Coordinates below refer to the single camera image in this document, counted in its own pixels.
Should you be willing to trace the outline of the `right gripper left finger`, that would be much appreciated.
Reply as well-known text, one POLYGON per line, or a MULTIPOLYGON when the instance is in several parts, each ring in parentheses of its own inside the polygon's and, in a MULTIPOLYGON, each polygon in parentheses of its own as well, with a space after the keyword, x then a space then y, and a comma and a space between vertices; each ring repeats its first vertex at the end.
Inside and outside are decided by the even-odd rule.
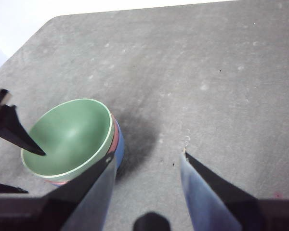
POLYGON ((67 184, 48 193, 39 218, 41 231, 101 231, 116 176, 113 152, 67 184))

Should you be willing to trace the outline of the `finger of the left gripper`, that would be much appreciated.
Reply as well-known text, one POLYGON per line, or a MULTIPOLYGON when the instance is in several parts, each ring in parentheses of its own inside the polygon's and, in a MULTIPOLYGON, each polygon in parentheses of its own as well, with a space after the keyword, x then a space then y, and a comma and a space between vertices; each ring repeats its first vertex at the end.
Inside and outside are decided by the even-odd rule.
POLYGON ((14 187, 0 183, 0 193, 28 193, 28 191, 19 187, 14 187))
POLYGON ((0 107, 0 137, 33 154, 46 155, 21 125, 15 105, 0 107))

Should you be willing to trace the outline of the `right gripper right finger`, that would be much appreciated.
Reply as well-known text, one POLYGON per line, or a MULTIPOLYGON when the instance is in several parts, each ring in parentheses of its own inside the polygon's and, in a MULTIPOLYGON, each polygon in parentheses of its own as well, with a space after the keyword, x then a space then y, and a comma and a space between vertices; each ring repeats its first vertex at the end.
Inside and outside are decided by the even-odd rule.
POLYGON ((257 199, 224 180, 186 151, 180 155, 180 173, 194 230, 264 230, 257 199))

